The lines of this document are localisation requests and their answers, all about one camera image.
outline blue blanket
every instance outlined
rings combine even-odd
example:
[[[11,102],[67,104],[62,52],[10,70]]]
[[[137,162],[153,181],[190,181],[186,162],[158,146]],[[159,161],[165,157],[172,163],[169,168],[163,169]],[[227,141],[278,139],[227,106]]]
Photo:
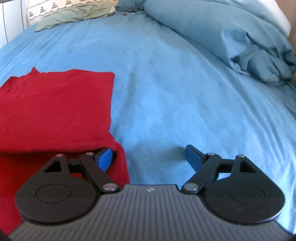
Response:
[[[280,85],[296,70],[287,38],[245,9],[215,1],[148,0],[145,11],[239,73]]]
[[[34,66],[114,72],[110,132],[126,151],[132,183],[182,185],[194,173],[184,158],[187,144],[223,158],[243,153],[283,190],[279,223],[295,232],[291,86],[234,72],[145,12],[34,29],[0,49],[0,85]]]

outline red fabric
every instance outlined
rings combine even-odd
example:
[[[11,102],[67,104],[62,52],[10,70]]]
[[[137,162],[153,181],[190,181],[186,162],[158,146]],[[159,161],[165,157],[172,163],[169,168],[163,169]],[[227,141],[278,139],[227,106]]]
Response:
[[[121,187],[129,183],[124,150],[109,133],[113,79],[113,73],[39,73],[33,68],[0,87],[0,229],[4,233],[21,223],[14,205],[17,189],[57,152],[72,152],[66,153],[71,157],[111,148],[116,158],[107,174]]]

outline blue bedsheet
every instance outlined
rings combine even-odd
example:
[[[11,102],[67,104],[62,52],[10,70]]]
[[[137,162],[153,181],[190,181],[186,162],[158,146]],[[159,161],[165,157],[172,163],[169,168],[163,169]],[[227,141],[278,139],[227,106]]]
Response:
[[[187,144],[223,158],[243,153],[283,190],[279,223],[295,233],[291,86],[234,72],[145,12],[34,29],[0,49],[0,85],[34,66],[40,72],[114,72],[110,131],[126,151],[132,183],[182,185],[194,173],[184,159]]]

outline green pillowcase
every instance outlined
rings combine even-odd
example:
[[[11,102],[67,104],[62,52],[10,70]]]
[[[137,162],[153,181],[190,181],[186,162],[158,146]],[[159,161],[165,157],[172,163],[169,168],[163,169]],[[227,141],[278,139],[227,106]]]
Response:
[[[91,18],[107,17],[112,6],[111,1],[106,1],[62,8],[44,16],[38,22],[35,31],[38,32],[42,29],[52,28],[57,25],[79,22]]]

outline logo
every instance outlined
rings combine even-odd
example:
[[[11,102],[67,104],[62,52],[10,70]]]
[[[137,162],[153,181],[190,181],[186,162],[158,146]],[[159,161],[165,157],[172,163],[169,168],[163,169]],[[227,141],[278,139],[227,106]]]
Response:
[[[150,193],[153,192],[153,191],[155,191],[154,188],[147,188],[146,190],[147,190],[148,192],[150,192]]]

